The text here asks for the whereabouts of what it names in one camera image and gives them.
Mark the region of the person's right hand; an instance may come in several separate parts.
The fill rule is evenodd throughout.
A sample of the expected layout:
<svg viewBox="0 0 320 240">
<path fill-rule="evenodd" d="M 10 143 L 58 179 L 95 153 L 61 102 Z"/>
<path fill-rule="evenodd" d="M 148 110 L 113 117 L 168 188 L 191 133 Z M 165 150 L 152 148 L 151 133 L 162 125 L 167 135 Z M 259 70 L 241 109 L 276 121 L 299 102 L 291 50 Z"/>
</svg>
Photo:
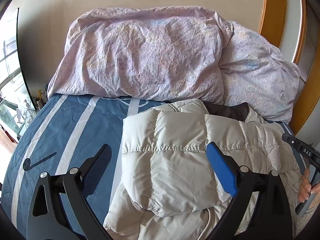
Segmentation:
<svg viewBox="0 0 320 240">
<path fill-rule="evenodd" d="M 301 184 L 299 187 L 298 201 L 300 203 L 306 202 L 311 193 L 312 186 L 309 182 L 309 174 L 310 174 L 310 171 L 308 168 L 306 168 L 301 178 Z"/>
</svg>

